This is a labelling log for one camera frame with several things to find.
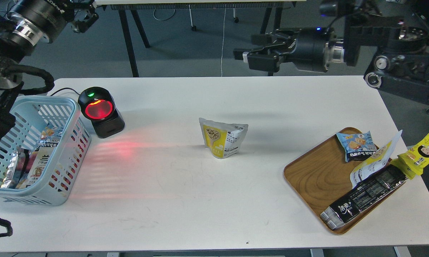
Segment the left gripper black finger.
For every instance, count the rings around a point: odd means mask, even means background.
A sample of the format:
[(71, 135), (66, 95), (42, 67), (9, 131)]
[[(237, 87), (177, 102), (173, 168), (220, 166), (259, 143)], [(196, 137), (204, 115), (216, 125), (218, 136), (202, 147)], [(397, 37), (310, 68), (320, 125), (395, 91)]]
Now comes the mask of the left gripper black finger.
[(85, 33), (99, 19), (99, 15), (95, 10), (96, 4), (94, 2), (95, 0), (86, 0), (71, 4), (76, 13), (81, 10), (86, 12), (84, 18), (73, 20), (71, 22), (71, 28), (75, 33)]

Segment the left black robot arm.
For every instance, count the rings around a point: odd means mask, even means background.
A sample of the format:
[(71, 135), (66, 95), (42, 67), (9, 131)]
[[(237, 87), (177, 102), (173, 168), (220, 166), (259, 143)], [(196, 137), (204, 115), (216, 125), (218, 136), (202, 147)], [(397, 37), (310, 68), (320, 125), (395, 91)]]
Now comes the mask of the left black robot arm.
[(20, 0), (0, 16), (0, 197), (58, 206), (66, 202), (91, 139), (82, 109), (69, 97), (45, 96), (54, 87), (45, 70), (20, 61), (39, 41), (53, 42), (76, 10), (92, 2)]

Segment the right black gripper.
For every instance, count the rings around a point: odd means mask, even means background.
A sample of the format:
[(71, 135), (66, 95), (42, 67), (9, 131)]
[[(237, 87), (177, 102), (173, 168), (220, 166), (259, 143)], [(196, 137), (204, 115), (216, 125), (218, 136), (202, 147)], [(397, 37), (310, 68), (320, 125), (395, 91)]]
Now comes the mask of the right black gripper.
[(327, 72), (331, 63), (345, 63), (344, 40), (332, 28), (301, 28), (281, 49), (234, 49), (233, 55), (250, 69), (266, 72), (278, 72), (283, 62), (313, 72)]

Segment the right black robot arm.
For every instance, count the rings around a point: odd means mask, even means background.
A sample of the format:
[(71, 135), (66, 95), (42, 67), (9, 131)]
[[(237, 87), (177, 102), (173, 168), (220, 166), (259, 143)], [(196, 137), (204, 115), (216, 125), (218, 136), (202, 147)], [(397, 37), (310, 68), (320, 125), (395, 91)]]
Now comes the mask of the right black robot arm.
[(429, 34), (404, 24), (400, 16), (385, 17), (372, 0), (324, 0), (322, 16), (345, 19), (339, 39), (331, 25), (278, 28), (251, 37), (256, 49), (235, 49), (234, 58), (252, 70), (276, 73), (282, 63), (298, 70), (327, 72), (331, 63), (355, 66), (361, 46), (377, 48), (364, 74), (374, 89), (429, 106)]

